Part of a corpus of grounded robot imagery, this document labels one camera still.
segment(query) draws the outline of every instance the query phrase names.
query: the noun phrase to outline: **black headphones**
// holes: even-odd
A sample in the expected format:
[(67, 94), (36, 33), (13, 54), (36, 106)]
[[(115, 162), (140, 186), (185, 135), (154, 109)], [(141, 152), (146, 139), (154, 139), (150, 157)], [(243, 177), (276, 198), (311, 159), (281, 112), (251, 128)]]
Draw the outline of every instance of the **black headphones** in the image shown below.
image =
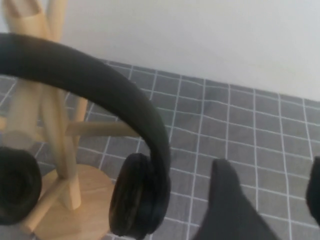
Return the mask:
[(149, 99), (101, 61), (70, 47), (0, 33), (0, 74), (70, 91), (117, 115), (147, 143), (150, 157), (133, 153), (115, 184), (109, 211), (111, 231), (143, 239), (163, 221), (171, 191), (166, 128)]

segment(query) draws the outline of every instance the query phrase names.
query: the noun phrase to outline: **grid pattern fabric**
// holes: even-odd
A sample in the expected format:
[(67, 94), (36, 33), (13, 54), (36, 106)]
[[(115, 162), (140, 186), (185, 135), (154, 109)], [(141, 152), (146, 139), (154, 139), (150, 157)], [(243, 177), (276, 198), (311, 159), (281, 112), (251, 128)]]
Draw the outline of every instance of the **grid pattern fabric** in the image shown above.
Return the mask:
[[(106, 61), (157, 107), (171, 144), (170, 204), (161, 227), (146, 240), (191, 240), (208, 204), (212, 161), (226, 158), (253, 206), (282, 240), (319, 240), (305, 204), (313, 161), (320, 155), (320, 102), (160, 70)], [(0, 115), (6, 116), (16, 80), (0, 78)], [(65, 99), (72, 116), (76, 97)], [(120, 121), (89, 103), (86, 121)], [(30, 152), (44, 175), (54, 169), (46, 143)], [(77, 162), (116, 181), (125, 158), (148, 154), (140, 137), (81, 138)], [(17, 226), (0, 227), (3, 240), (32, 240)], [(123, 240), (113, 234), (103, 240)]]

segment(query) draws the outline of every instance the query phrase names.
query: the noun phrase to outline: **headphone stand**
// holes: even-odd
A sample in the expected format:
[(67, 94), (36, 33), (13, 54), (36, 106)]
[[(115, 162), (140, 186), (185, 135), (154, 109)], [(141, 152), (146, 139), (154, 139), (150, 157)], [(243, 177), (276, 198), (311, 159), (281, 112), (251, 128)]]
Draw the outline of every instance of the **headphone stand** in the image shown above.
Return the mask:
[[(2, 0), (9, 29), (51, 41), (61, 37), (67, 0), (50, 0), (47, 16), (38, 0)], [(19, 80), (7, 118), (0, 117), (2, 142), (29, 149), (48, 142), (56, 169), (42, 178), (41, 197), (21, 223), (40, 240), (99, 240), (109, 231), (114, 185), (102, 171), (76, 163), (83, 136), (137, 136), (121, 122), (84, 122), (88, 101), (79, 97), (70, 121), (66, 93), (48, 85)], [(39, 113), (44, 127), (37, 126)]]

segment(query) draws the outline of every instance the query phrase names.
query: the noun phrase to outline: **wooden rod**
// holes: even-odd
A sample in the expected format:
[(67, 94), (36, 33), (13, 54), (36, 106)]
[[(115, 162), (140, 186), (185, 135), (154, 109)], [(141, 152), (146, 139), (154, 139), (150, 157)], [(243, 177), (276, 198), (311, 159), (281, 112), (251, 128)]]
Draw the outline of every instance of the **wooden rod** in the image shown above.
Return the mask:
[(84, 121), (71, 122), (65, 134), (67, 136), (112, 136), (112, 137), (138, 137), (131, 127), (124, 122), (98, 122)]
[(40, 108), (45, 136), (55, 159), (58, 176), (70, 180), (62, 196), (63, 202), (68, 209), (74, 210), (81, 204), (81, 194), (73, 138), (65, 136), (69, 119), (64, 91), (44, 85), (43, 95), (45, 97), (42, 98)]
[(68, 183), (69, 181), (66, 179), (57, 178), (50, 188), (45, 191), (34, 209), (22, 222), (21, 228), (25, 233), (31, 234), (34, 232), (49, 208), (66, 189)]
[[(76, 109), (75, 109), (75, 113), (73, 116), (73, 121), (75, 121), (75, 122), (83, 122), (84, 121), (85, 116), (86, 116), (87, 105), (88, 105), (87, 99), (85, 99), (83, 97), (77, 98), (77, 104), (76, 104)], [(78, 148), (79, 140), (80, 140), (79, 135), (73, 137), (74, 149)]]
[(66, 15), (67, 0), (50, 0), (47, 8), (47, 20), (52, 40), (59, 41), (62, 36)]
[[(0, 116), (0, 133), (6, 128), (7, 119)], [(105, 122), (105, 121), (72, 121), (67, 125), (66, 136), (94, 137), (94, 136), (110, 136), (110, 137), (138, 137), (130, 126), (124, 122)], [(39, 142), (46, 142), (45, 129), (36, 127), (35, 139)]]
[[(46, 16), (36, 0), (4, 0), (3, 12), (9, 29), (21, 35), (50, 39)], [(16, 149), (28, 149), (35, 142), (42, 85), (19, 80), (7, 116), (2, 142)]]

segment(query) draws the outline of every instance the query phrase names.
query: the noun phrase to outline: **ear cup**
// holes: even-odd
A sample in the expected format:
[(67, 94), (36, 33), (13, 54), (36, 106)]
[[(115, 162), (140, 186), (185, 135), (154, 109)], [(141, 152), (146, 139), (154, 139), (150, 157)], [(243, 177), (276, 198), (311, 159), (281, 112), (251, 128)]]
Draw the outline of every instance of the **ear cup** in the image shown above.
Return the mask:
[(113, 191), (109, 223), (118, 236), (143, 239), (152, 228), (155, 189), (150, 161), (141, 153), (129, 155)]
[(40, 169), (30, 153), (0, 147), (0, 225), (23, 220), (37, 204), (41, 188)]

